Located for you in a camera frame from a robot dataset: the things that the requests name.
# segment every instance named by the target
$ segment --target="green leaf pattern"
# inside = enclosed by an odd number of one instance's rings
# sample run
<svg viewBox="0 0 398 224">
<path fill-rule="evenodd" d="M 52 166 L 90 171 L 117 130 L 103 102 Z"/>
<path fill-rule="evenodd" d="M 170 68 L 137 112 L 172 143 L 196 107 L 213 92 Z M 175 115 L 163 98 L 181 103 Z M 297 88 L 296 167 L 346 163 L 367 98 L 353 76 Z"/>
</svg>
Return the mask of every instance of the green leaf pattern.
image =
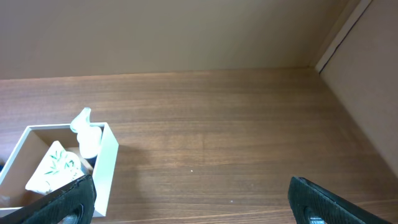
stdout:
<svg viewBox="0 0 398 224">
<path fill-rule="evenodd" d="M 50 167 L 51 171 L 46 172 L 45 175 L 55 175 L 58 174 L 61 169 L 70 169 L 71 167 L 75 166 L 75 162 L 73 160 L 67 159 L 68 154 L 66 154 L 65 157 L 62 157 L 63 155 L 63 151 L 61 151 L 60 153 L 58 153 L 58 151 L 55 151 L 55 155 L 50 155 L 50 157 L 52 158 L 52 166 Z"/>
</svg>

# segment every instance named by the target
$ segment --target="white open box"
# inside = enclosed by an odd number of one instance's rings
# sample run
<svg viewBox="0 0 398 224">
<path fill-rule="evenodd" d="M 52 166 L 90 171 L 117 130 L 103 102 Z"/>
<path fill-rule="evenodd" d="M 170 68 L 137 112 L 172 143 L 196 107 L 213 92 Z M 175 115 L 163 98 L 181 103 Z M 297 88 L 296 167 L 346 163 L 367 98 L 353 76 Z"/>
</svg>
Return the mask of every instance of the white open box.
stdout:
<svg viewBox="0 0 398 224">
<path fill-rule="evenodd" d="M 119 144 L 107 123 L 91 123 L 103 130 L 101 150 L 97 155 L 93 180 L 97 192 L 94 217 L 104 217 L 108 207 L 114 166 Z M 0 217 L 27 206 L 43 195 L 25 190 L 25 185 L 54 141 L 68 148 L 78 147 L 76 134 L 69 124 L 26 127 L 10 158 L 0 173 Z"/>
</svg>

